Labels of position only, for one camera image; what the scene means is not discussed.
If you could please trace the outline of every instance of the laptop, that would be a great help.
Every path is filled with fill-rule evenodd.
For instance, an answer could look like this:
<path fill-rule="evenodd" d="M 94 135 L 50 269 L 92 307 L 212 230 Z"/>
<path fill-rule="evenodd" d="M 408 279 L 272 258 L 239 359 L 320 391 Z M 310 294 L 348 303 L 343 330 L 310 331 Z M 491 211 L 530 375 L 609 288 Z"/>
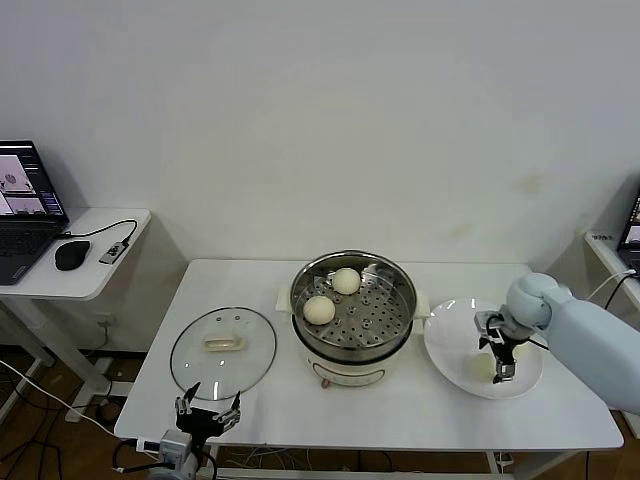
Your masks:
<path fill-rule="evenodd" d="M 640 192 L 631 208 L 631 214 L 624 227 L 618 255 L 630 267 L 640 272 Z"/>
<path fill-rule="evenodd" d="M 14 285 L 69 223 L 33 142 L 0 141 L 0 285 Z"/>

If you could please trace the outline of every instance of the white side table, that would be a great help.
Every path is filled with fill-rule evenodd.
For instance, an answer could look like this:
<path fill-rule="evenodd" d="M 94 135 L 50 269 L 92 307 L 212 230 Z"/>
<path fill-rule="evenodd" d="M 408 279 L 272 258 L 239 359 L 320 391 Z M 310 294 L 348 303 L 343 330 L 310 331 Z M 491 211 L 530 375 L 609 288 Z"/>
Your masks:
<path fill-rule="evenodd" d="M 55 267 L 54 255 L 61 244 L 70 240 L 57 240 L 18 284 L 0 286 L 0 300 L 28 328 L 30 334 L 20 325 L 11 325 L 11 319 L 7 320 L 6 324 L 3 322 L 3 327 L 39 361 L 38 363 L 50 365 L 52 358 L 31 335 L 49 347 L 60 360 L 76 372 L 85 383 L 73 403 L 87 405 L 91 403 L 94 395 L 105 395 L 109 392 L 109 388 L 111 388 L 110 394 L 112 395 L 126 396 L 132 383 L 111 383 L 103 373 L 106 372 L 112 359 L 100 358 L 93 365 L 78 351 L 55 323 L 47 318 L 33 300 L 87 301 L 95 298 L 132 250 L 133 244 L 149 223 L 151 214 L 144 209 L 120 208 L 69 209 L 67 214 L 69 216 L 67 230 L 73 233 L 90 232 L 128 218 L 137 220 L 138 227 L 129 240 L 129 248 L 113 265 L 105 265 L 99 263 L 98 260 L 115 242 L 121 241 L 127 236 L 133 228 L 130 223 L 118 225 L 89 237 L 91 249 L 84 263 L 77 269 L 67 272 L 60 271 Z M 3 408 L 8 412 L 11 405 L 5 404 Z M 78 422 L 80 417 L 70 411 L 67 413 L 66 420 Z"/>

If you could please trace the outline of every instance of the computer mouse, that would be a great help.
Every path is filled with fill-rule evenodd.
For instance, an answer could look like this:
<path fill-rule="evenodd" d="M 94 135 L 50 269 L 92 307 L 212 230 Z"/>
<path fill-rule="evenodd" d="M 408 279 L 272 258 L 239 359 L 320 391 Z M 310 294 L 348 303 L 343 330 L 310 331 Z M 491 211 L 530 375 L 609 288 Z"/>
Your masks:
<path fill-rule="evenodd" d="M 56 268 L 58 270 L 74 270 L 82 265 L 87 256 L 91 242 L 77 240 L 60 245 L 56 250 Z"/>

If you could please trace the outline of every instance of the laptop keyboard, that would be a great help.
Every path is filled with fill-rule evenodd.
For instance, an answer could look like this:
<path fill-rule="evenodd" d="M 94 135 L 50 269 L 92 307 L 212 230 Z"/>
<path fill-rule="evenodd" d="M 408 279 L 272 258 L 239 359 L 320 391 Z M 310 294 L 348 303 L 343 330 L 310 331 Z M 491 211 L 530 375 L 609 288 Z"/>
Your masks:
<path fill-rule="evenodd" d="M 51 234 L 50 230 L 0 229 L 0 257 L 33 255 Z"/>

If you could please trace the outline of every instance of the metal steamer pot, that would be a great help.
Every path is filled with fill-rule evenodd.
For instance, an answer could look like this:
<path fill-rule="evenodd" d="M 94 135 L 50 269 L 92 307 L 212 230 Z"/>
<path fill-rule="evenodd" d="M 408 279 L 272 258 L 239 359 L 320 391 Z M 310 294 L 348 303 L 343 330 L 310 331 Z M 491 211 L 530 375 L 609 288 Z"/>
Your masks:
<path fill-rule="evenodd" d="M 341 268 L 360 274 L 360 289 L 352 295 L 332 288 L 333 276 Z M 328 297 L 336 307 L 335 317 L 326 325 L 313 325 L 304 318 L 304 304 L 317 295 Z M 324 367 L 331 362 L 343 373 L 348 366 L 360 373 L 362 368 L 356 367 L 373 366 L 396 353 L 411 334 L 416 301 L 413 282 L 398 265 L 358 250 L 313 260 L 296 275 L 290 294 L 293 328 L 313 354 L 307 355 L 309 364 L 317 358 L 325 361 Z M 315 366 L 314 370 L 323 376 Z"/>

